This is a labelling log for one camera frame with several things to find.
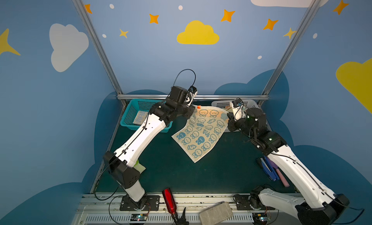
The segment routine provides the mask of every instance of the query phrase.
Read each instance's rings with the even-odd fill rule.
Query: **dark green mat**
[[[210,105],[198,102],[197,105]],[[216,146],[197,163],[171,137],[181,130],[186,119],[178,117],[168,133],[159,133],[141,154],[139,161],[146,167],[140,183],[147,192],[161,192],[170,187],[178,193],[249,193],[258,185],[269,184],[281,193],[293,193],[290,183],[285,188],[281,181],[270,181],[258,167],[256,159],[263,154],[239,132],[225,132]],[[123,145],[134,133],[119,126],[111,151]],[[97,192],[113,192],[118,183],[107,172],[103,173]]]

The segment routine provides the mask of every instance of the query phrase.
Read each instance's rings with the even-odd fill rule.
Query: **beige towel with blue print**
[[[185,127],[172,135],[191,160],[196,163],[207,155],[227,127],[227,112],[213,106],[195,108]]]

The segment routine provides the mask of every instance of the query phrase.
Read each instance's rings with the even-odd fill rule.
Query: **robotic arm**
[[[346,209],[349,200],[335,194],[310,172],[295,156],[286,141],[276,132],[269,131],[266,114],[259,108],[243,111],[243,102],[230,102],[233,112],[228,114],[228,129],[240,130],[251,139],[265,156],[269,157],[287,175],[303,197],[292,197],[263,187],[251,193],[252,204],[270,206],[298,218],[304,225],[330,225]]]
[[[178,116],[189,119],[194,112],[192,102],[198,91],[194,86],[186,90],[173,86],[169,96],[150,109],[146,120],[138,130],[114,153],[108,151],[103,159],[110,175],[123,187],[132,204],[143,209],[146,203],[146,192],[139,179],[139,171],[134,169],[137,159],[151,140]]]

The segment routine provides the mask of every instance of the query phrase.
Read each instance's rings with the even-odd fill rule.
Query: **yellow cloud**
[[[338,81],[372,113],[372,59],[364,64],[347,62],[336,71]]]
[[[177,41],[180,44],[215,44],[220,37],[213,32],[213,28],[209,25],[204,25],[201,21],[192,21],[187,26],[184,32],[179,33]]]

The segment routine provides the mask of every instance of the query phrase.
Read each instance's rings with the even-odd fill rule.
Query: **teal plastic basket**
[[[120,125],[126,126],[130,130],[136,131],[138,130],[139,126],[133,124],[134,119],[136,118],[138,111],[149,111],[151,107],[157,103],[161,102],[161,100],[151,100],[151,99],[132,99],[127,108],[125,109],[125,112],[123,114],[123,117],[121,118]],[[161,130],[162,133],[167,133],[169,129],[172,127],[172,123],[168,126],[166,126],[163,130]]]

